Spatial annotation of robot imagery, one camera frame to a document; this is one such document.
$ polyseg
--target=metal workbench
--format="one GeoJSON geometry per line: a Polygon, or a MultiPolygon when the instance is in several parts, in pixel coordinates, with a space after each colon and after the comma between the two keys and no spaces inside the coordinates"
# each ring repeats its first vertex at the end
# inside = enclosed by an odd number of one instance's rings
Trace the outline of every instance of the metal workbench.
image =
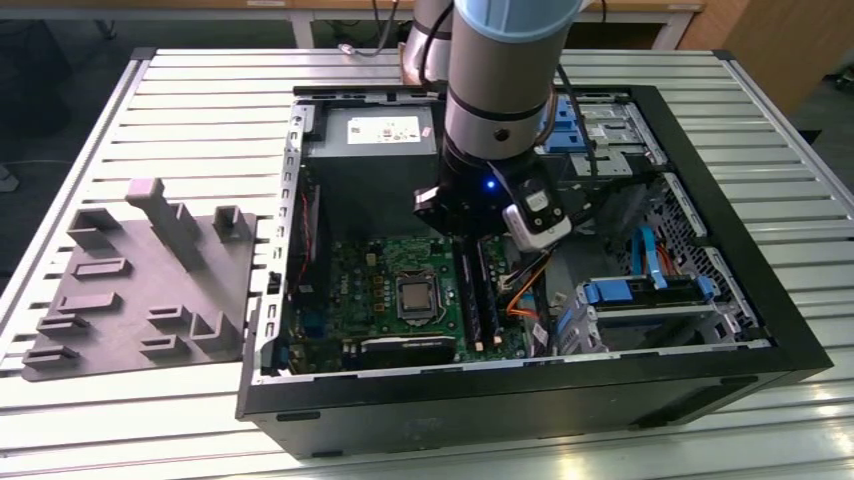
{"type": "MultiPolygon", "coordinates": [[[[735,62],[707,52],[573,51],[563,64],[579,84],[659,87],[832,369],[679,428],[302,464],[233,420],[238,363],[26,383],[20,358],[70,255],[62,232],[77,207],[138,218],[122,202],[126,180],[158,176],[193,213],[237,204],[260,215],[257,238],[268,238],[293,85],[398,79],[396,52],[164,50],[126,67],[0,300],[0,476],[851,478],[851,195],[735,62]]],[[[265,262],[258,242],[253,292],[265,262]]]]}

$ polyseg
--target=rectangular slot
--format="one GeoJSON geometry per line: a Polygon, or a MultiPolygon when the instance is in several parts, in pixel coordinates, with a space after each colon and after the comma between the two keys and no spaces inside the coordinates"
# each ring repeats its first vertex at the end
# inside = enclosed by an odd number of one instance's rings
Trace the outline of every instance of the rectangular slot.
{"type": "Polygon", "coordinates": [[[142,345],[145,345],[146,347],[158,347],[158,346],[169,345],[170,343],[172,341],[166,337],[149,338],[146,340],[142,340],[142,345]]]}
{"type": "Polygon", "coordinates": [[[120,304],[121,297],[116,293],[77,295],[73,297],[62,297],[56,309],[62,313],[90,312],[113,310],[120,304]]]}
{"type": "Polygon", "coordinates": [[[76,314],[50,315],[38,320],[36,330],[48,337],[61,337],[65,335],[81,334],[86,331],[89,322],[82,320],[76,314]]]}
{"type": "Polygon", "coordinates": [[[126,276],[129,273],[130,262],[118,257],[78,264],[72,275],[77,280],[86,280],[89,278],[126,276]]]}
{"type": "Polygon", "coordinates": [[[24,354],[22,363],[38,370],[73,366],[80,354],[65,346],[33,348],[24,354]]]}
{"type": "Polygon", "coordinates": [[[180,307],[154,307],[148,309],[152,315],[177,315],[180,307]]]}
{"type": "Polygon", "coordinates": [[[150,337],[140,340],[138,352],[150,360],[168,359],[188,353],[186,344],[177,335],[150,337]]]}
{"type": "Polygon", "coordinates": [[[154,328],[162,329],[182,326],[189,322],[190,313],[182,305],[164,305],[150,307],[145,320],[154,328]]]}

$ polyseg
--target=label sticker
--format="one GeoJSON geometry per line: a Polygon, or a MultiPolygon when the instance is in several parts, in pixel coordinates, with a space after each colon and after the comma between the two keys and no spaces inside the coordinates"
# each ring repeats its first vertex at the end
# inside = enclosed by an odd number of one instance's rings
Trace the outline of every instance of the label sticker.
{"type": "Polygon", "coordinates": [[[284,7],[284,0],[245,0],[248,7],[284,7]]]}
{"type": "Polygon", "coordinates": [[[533,325],[531,333],[536,337],[536,340],[539,340],[539,343],[548,345],[548,333],[545,332],[545,329],[539,326],[539,323],[533,325]]]}
{"type": "Polygon", "coordinates": [[[667,10],[699,10],[699,5],[689,5],[689,4],[675,4],[675,5],[667,5],[667,10]]]}
{"type": "Polygon", "coordinates": [[[417,143],[421,141],[417,117],[354,117],[346,122],[346,143],[417,143]]]}

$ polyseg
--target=black cable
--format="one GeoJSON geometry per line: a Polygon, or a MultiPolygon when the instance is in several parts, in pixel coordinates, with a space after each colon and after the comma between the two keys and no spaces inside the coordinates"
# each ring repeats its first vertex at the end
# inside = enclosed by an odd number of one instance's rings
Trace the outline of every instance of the black cable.
{"type": "Polygon", "coordinates": [[[632,185],[641,185],[651,182],[657,177],[657,172],[645,172],[631,177],[617,178],[605,183],[599,190],[595,190],[587,197],[587,208],[579,210],[569,215],[569,223],[572,226],[581,225],[599,213],[608,197],[619,192],[623,188],[632,185]]]}
{"type": "Polygon", "coordinates": [[[376,6],[376,0],[370,0],[370,6],[373,7],[373,23],[376,24],[376,38],[382,36],[382,22],[378,21],[378,7],[376,6]]]}
{"type": "Polygon", "coordinates": [[[544,327],[545,332],[548,333],[548,340],[545,342],[545,356],[551,355],[553,352],[555,342],[557,341],[557,326],[556,322],[551,318],[548,314],[548,291],[545,289],[545,273],[539,276],[536,280],[533,280],[533,284],[531,285],[531,293],[533,294],[533,305],[536,316],[539,317],[537,322],[540,326],[544,327]]]}
{"type": "Polygon", "coordinates": [[[388,41],[388,33],[390,32],[390,25],[394,23],[394,14],[397,13],[398,4],[400,4],[398,0],[394,0],[393,3],[390,4],[390,13],[388,14],[388,20],[385,21],[385,28],[382,28],[382,34],[380,35],[380,38],[378,38],[378,44],[376,45],[376,50],[373,50],[370,53],[362,53],[354,48],[352,48],[352,45],[338,45],[337,48],[346,55],[358,55],[360,57],[372,58],[381,53],[382,49],[385,48],[385,42],[388,41]]]}
{"type": "Polygon", "coordinates": [[[577,97],[575,96],[575,92],[572,90],[572,83],[569,82],[569,77],[567,77],[565,70],[563,69],[563,65],[560,65],[560,63],[557,63],[557,76],[560,77],[560,82],[563,82],[565,94],[569,96],[569,104],[572,105],[572,111],[575,112],[575,121],[577,122],[577,133],[580,133],[581,139],[584,140],[584,148],[587,149],[587,161],[589,162],[589,177],[595,178],[596,175],[599,175],[599,167],[596,165],[596,151],[593,150],[593,145],[589,141],[589,135],[587,135],[587,122],[584,122],[581,108],[577,106],[577,97]]]}
{"type": "Polygon", "coordinates": [[[436,33],[439,33],[439,27],[444,23],[444,20],[448,18],[448,15],[453,11],[453,2],[449,3],[447,8],[439,14],[439,18],[432,24],[429,28],[429,33],[427,34],[427,40],[424,41],[424,54],[421,55],[421,64],[417,68],[417,81],[421,84],[421,87],[429,88],[432,82],[427,80],[427,55],[429,54],[429,47],[432,46],[432,41],[436,38],[436,33]]]}

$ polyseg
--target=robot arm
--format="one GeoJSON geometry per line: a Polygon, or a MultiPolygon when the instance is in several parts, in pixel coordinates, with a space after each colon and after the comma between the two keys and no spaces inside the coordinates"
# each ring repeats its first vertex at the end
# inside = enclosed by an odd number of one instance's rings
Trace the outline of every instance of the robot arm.
{"type": "Polygon", "coordinates": [[[581,0],[540,0],[535,8],[529,0],[455,2],[443,166],[437,190],[417,192],[427,201],[416,205],[445,234],[508,229],[519,249],[535,251],[569,233],[533,143],[580,6],[581,0]]]}

